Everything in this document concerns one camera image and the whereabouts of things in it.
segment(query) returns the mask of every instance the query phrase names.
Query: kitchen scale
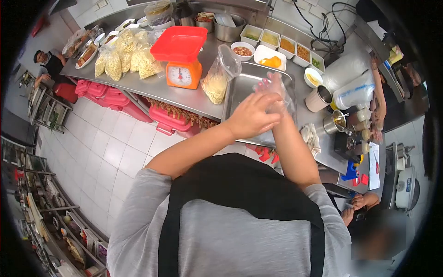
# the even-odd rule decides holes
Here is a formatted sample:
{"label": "kitchen scale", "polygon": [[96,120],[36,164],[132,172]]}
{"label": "kitchen scale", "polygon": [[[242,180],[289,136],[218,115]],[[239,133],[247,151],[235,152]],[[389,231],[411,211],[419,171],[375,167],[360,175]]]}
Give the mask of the kitchen scale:
{"label": "kitchen scale", "polygon": [[173,26],[166,29],[151,47],[157,61],[168,62],[166,83],[185,89],[196,89],[202,77],[197,56],[206,41],[203,27]]}

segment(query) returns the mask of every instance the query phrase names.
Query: apron strap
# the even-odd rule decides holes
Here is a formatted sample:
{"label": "apron strap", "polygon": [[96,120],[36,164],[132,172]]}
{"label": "apron strap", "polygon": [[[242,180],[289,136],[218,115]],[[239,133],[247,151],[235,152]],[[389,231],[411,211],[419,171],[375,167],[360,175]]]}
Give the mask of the apron strap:
{"label": "apron strap", "polygon": [[236,153],[204,159],[173,181],[159,239],[159,277],[179,276],[180,211],[194,199],[256,218],[311,222],[311,277],[322,277],[325,233],[317,204],[269,166]]}

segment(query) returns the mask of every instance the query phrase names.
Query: electrical cable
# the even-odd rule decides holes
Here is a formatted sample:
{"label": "electrical cable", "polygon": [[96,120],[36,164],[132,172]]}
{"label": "electrical cable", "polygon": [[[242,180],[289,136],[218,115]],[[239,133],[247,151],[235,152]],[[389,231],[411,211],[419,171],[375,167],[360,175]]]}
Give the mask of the electrical cable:
{"label": "electrical cable", "polygon": [[[344,50],[345,50],[344,45],[346,43],[346,34],[345,34],[345,31],[343,30],[343,27],[341,26],[340,22],[338,21],[338,18],[335,15],[335,12],[340,12],[340,11],[345,11],[346,10],[346,11],[351,12],[353,14],[357,14],[357,13],[355,13],[354,11],[351,11],[349,9],[346,9],[346,8],[343,8],[341,10],[336,10],[335,11],[334,10],[334,6],[336,4],[342,4],[342,5],[345,5],[345,6],[352,7],[354,9],[355,9],[355,6],[353,6],[351,4],[348,4],[348,3],[343,3],[343,2],[335,2],[335,3],[333,3],[332,6],[331,6],[331,11],[330,12],[328,12],[326,14],[322,13],[322,15],[323,15],[323,29],[319,32],[319,35],[316,36],[314,34],[314,31],[313,31],[314,26],[306,19],[306,17],[303,16],[302,12],[300,11],[299,7],[296,4],[297,0],[292,0],[292,2],[294,3],[295,8],[297,9],[297,11],[301,15],[301,17],[304,19],[304,21],[306,21],[310,25],[310,27],[311,27],[310,28],[311,34],[314,36],[314,39],[311,41],[311,48],[312,49],[315,49],[313,44],[316,41],[318,41],[318,42],[322,42],[322,43],[326,44],[327,45],[327,49],[315,49],[316,51],[322,51],[322,52],[327,52],[327,53],[331,53],[331,54],[341,54],[341,53],[344,52]],[[329,19],[327,18],[327,16],[330,13],[332,13],[332,15],[334,16],[335,20],[337,21],[338,26],[340,27],[340,29],[341,29],[341,31],[343,33],[344,42],[343,42],[342,45],[338,45],[338,40],[331,40],[330,37],[329,37],[329,33],[327,31],[327,29],[329,27]],[[323,37],[323,35],[325,33],[326,33],[326,35],[328,37],[327,39]]]}

